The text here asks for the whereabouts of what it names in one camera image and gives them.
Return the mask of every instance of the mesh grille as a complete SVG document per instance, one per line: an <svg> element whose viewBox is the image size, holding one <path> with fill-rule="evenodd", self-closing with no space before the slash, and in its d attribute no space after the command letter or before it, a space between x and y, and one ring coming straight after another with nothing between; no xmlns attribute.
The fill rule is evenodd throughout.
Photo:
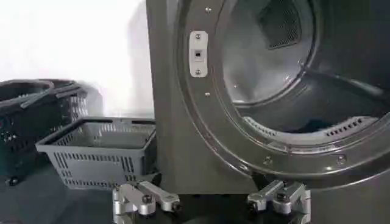
<svg viewBox="0 0 390 224"><path fill-rule="evenodd" d="M291 0L271 0L258 15L268 49L296 44L302 36L299 14Z"/></svg>

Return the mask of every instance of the basket wheel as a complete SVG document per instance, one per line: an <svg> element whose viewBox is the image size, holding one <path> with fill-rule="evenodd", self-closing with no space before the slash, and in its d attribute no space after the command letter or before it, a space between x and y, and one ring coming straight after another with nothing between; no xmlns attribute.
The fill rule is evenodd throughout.
<svg viewBox="0 0 390 224"><path fill-rule="evenodd" d="M9 179L7 179L5 181L6 185L11 186L11 187L18 185L19 182L20 182L20 180L18 177L10 177Z"/></svg>

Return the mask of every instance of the plastic basket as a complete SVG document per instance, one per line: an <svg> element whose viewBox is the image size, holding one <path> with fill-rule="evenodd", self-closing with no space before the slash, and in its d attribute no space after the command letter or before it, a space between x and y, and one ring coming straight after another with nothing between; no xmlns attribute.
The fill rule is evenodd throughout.
<svg viewBox="0 0 390 224"><path fill-rule="evenodd" d="M88 115L87 93L73 80L44 79L54 84L52 95L57 99L55 107L66 124Z"/></svg>
<svg viewBox="0 0 390 224"><path fill-rule="evenodd" d="M82 118L37 143L71 189L112 189L147 175L156 160L154 121Z"/></svg>
<svg viewBox="0 0 390 224"><path fill-rule="evenodd" d="M35 107L53 89L53 83L40 80L0 83L0 175L10 184L40 160L34 145L45 134L44 121Z"/></svg>

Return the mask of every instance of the basket handle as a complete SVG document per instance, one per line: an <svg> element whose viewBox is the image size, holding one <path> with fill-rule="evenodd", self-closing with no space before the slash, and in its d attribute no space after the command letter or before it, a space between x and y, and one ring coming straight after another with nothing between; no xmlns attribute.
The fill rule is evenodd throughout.
<svg viewBox="0 0 390 224"><path fill-rule="evenodd" d="M23 109L26 109L27 107L31 106L32 104L34 104L38 100L46 97L47 95L52 93L52 91L54 90L54 84L52 82L41 81L41 80L30 80L29 82L39 83L39 84L47 84L47 85L49 85L49 88L46 89L45 91L43 91L41 94L38 94L37 96L31 98L30 100L27 100L26 102L21 103L20 107Z"/></svg>
<svg viewBox="0 0 390 224"><path fill-rule="evenodd" d="M40 100L42 97L45 97L48 94L50 94L53 91L53 89L54 89L54 84L52 82L45 82L45 81L39 81L39 80L30 80L30 79L27 79L27 80L26 79L18 79L18 80L4 81L4 82L0 83L0 87L8 85L8 84L11 84L11 83L39 83L39 84L47 85L48 88L46 90L44 90L42 93L40 93L40 94L35 94L36 96L33 96L28 101L24 101L23 99L6 100L5 102L0 102L0 107L13 105L14 103L19 102L20 103L20 107L25 109L28 106L30 106L33 103L35 103L36 101Z"/></svg>
<svg viewBox="0 0 390 224"><path fill-rule="evenodd" d="M72 95L81 93L82 91L83 91L82 88L77 88L77 89L72 90L72 91L65 91L65 92L57 93L57 94L55 95L55 97L56 97L57 99L59 99L59 98L62 98L62 97L72 96Z"/></svg>

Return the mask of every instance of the gray shopping basket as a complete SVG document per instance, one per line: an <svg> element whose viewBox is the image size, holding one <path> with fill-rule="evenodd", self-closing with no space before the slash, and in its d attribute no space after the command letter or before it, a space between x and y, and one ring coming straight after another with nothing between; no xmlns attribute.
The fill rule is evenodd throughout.
<svg viewBox="0 0 390 224"><path fill-rule="evenodd" d="M154 121L85 117L37 143L71 189L112 189L154 168Z"/></svg>

